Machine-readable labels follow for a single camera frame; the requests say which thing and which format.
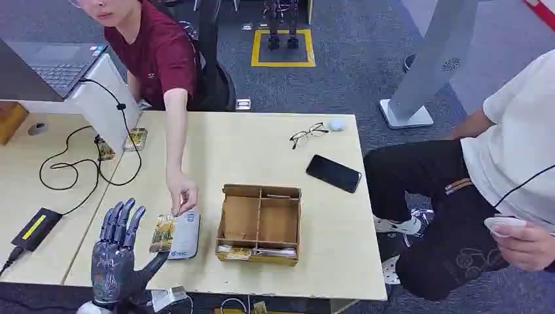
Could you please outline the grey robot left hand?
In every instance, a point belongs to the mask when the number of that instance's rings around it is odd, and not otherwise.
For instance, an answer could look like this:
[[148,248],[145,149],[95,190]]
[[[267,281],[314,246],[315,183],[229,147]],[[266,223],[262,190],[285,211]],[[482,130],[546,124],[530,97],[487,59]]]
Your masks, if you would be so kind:
[[157,253],[142,269],[135,269],[136,233],[146,208],[140,206],[130,216],[134,206],[130,198],[106,212],[92,249],[92,304],[108,313],[153,313],[146,287],[168,259],[167,252]]

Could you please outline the person's hand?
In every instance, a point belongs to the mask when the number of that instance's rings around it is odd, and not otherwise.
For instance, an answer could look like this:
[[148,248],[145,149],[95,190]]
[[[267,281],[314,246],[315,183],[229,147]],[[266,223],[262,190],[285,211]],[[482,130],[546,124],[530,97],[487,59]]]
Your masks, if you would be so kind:
[[170,192],[174,217],[194,209],[198,204],[198,185],[181,170],[166,171],[166,183]]
[[502,257],[524,271],[543,271],[554,263],[554,236],[530,223],[493,226],[493,238]]

